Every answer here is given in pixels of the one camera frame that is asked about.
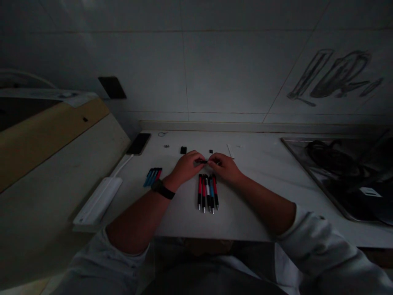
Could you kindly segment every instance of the power strip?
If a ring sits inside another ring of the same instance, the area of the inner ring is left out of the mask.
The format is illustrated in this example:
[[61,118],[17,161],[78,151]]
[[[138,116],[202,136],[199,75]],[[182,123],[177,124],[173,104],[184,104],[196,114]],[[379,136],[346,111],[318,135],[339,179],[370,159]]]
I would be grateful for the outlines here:
[[96,225],[99,223],[122,182],[120,177],[105,177],[75,217],[73,224]]

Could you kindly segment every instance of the smartphone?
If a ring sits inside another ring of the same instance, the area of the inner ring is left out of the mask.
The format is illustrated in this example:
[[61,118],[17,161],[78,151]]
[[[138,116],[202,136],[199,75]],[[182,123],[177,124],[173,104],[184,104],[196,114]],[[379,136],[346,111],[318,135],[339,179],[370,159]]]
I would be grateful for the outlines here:
[[139,133],[132,142],[126,154],[134,154],[140,156],[146,147],[147,142],[151,137],[151,133]]

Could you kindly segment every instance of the person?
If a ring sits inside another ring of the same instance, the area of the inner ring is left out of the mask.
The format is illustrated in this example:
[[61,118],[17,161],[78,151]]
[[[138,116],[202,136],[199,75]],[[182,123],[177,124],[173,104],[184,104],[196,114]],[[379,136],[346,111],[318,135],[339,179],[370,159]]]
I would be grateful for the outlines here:
[[[163,186],[175,193],[205,166],[195,167],[197,160],[205,161],[197,151],[183,155],[163,179]],[[295,280],[287,280],[296,269],[308,282],[306,293],[393,294],[386,273],[324,218],[251,180],[230,157],[213,154],[208,165],[245,198],[277,237],[276,249],[282,252],[273,254],[275,275],[264,277],[261,266],[266,261],[255,251],[255,256],[243,255],[243,261],[234,256],[205,256],[178,262],[157,274],[144,294],[300,294]],[[134,294],[138,269],[170,202],[157,191],[147,192],[75,255],[54,294]]]

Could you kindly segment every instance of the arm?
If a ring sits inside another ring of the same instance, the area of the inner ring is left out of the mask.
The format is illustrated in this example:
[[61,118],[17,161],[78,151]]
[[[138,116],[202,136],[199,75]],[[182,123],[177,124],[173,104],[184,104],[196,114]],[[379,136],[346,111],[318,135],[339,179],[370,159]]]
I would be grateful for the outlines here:
[[393,284],[375,264],[350,245],[331,224],[243,175],[234,161],[214,154],[208,164],[237,189],[278,235],[280,246],[327,294],[391,294]]
[[[205,158],[197,151],[182,156],[170,175],[163,179],[164,186],[176,192],[180,185],[193,178],[204,165],[194,167],[197,159]],[[149,191],[106,227],[111,244],[124,253],[143,252],[153,238],[169,199]]]
[[[204,165],[194,167],[198,152],[182,156],[172,173],[163,179],[176,192]],[[102,229],[72,259],[54,294],[134,294],[138,269],[170,200],[149,191],[127,208],[106,229]]]

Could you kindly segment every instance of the white charger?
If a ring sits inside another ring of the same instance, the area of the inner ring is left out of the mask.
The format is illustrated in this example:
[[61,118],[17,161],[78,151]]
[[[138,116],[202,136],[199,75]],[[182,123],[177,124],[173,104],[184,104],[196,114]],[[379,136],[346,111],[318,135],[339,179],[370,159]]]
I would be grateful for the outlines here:
[[125,155],[110,177],[105,177],[93,194],[75,217],[75,225],[96,225],[104,216],[109,204],[112,202],[119,187],[123,183],[120,177],[116,177],[120,170],[128,163],[133,155]]

